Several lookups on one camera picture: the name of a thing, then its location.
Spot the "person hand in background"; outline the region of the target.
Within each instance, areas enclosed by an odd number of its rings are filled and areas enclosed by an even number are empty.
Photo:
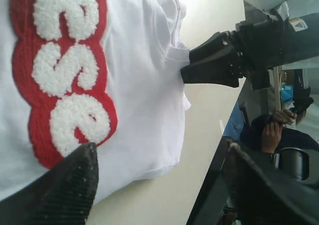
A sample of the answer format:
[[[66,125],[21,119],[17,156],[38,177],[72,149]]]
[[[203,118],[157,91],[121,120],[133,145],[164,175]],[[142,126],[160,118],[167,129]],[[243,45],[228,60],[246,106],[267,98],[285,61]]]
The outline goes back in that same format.
[[[287,109],[276,111],[273,120],[267,124],[262,133],[262,152],[273,154],[279,145],[285,124],[293,124],[296,115]]]

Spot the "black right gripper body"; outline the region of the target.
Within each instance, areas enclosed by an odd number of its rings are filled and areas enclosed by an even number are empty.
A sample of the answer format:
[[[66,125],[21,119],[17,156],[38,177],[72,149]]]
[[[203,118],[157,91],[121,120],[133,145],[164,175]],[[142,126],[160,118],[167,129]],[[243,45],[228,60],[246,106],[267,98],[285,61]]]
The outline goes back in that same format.
[[[294,58],[289,41],[293,29],[289,20],[241,21],[235,28],[233,34],[243,54],[244,72],[252,90],[270,87],[268,70]]]

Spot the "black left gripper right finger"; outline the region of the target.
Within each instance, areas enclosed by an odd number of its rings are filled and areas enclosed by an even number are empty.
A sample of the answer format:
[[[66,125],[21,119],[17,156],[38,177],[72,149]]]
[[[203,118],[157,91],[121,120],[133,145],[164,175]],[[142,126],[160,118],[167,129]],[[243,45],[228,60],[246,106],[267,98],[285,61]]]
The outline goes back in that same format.
[[[222,176],[243,225],[319,223],[319,154],[307,151],[310,175],[299,181],[276,169],[267,154],[228,143]]]

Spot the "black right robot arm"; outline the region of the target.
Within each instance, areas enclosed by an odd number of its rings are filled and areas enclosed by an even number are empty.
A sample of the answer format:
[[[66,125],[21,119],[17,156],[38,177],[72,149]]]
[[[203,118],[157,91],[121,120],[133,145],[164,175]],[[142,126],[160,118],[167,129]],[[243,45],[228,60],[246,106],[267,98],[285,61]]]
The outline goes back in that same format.
[[[219,84],[233,88],[250,80],[252,90],[270,86],[268,71],[319,54],[319,15],[260,23],[242,21],[233,31],[217,32],[189,54],[181,69],[185,84]]]

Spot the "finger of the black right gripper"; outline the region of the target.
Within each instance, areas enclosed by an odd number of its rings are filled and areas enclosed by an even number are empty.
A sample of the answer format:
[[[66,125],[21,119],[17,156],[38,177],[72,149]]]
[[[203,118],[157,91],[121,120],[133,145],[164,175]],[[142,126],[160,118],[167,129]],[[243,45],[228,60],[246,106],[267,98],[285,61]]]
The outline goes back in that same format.
[[[189,53],[190,63],[195,63],[209,56],[216,55],[223,49],[232,49],[242,55],[242,48],[236,31],[214,33],[207,41],[192,49]]]
[[[192,59],[180,73],[185,84],[217,84],[237,88],[239,59],[230,56]]]

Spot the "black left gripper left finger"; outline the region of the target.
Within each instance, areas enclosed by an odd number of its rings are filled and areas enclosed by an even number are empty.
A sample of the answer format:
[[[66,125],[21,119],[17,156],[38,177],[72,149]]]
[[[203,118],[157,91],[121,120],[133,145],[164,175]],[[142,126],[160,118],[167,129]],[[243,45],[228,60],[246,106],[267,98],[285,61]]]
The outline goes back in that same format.
[[[97,146],[80,145],[53,169],[0,203],[2,225],[84,225],[99,181]]]

